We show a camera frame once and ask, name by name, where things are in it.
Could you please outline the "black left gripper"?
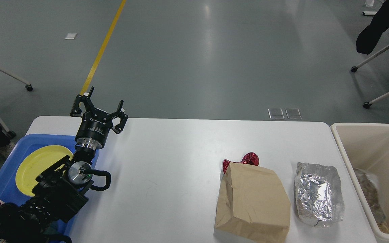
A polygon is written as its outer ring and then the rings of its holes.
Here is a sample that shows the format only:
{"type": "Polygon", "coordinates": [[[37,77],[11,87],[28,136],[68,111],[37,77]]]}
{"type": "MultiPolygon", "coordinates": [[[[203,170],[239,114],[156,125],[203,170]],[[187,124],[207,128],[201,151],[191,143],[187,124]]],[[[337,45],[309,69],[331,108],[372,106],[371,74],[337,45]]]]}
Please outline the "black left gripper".
{"type": "Polygon", "coordinates": [[[89,146],[94,150],[99,150],[105,146],[111,129],[115,134],[120,134],[123,131],[128,121],[128,115],[123,109],[123,100],[119,102],[115,112],[111,114],[97,113],[91,101],[94,89],[93,86],[87,94],[76,96],[70,117],[82,117],[81,125],[75,136],[76,143],[79,146],[89,146]],[[117,118],[120,120],[119,123],[113,125],[112,121],[117,118]]]}

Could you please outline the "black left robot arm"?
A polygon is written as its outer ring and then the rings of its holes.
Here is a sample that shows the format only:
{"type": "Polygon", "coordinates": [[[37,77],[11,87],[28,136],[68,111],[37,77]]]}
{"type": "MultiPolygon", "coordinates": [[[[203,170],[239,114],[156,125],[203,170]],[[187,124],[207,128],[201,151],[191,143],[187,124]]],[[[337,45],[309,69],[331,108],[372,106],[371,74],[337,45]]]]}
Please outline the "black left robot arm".
{"type": "Polygon", "coordinates": [[[96,151],[104,148],[109,131],[123,131],[128,115],[123,110],[123,101],[117,110],[108,113],[96,108],[88,93],[77,95],[71,117],[82,121],[75,136],[75,152],[50,164],[40,172],[32,188],[33,197],[21,206],[7,202],[0,205],[0,240],[8,243],[70,243],[64,234],[47,234],[51,223],[62,220],[68,223],[88,202],[88,190],[102,192],[111,184],[111,174],[92,168],[96,151]]]}

